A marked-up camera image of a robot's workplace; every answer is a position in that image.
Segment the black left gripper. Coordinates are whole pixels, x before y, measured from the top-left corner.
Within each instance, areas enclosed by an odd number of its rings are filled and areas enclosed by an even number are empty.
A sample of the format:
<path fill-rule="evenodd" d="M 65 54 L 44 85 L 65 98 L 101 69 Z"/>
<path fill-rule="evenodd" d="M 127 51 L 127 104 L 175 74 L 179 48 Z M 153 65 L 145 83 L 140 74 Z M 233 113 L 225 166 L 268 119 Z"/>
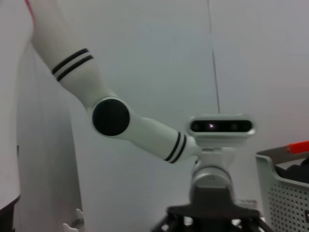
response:
<path fill-rule="evenodd" d="M 151 232 L 268 232 L 256 209 L 237 205 L 228 188 L 193 190 L 189 204 L 171 206 Z"/>

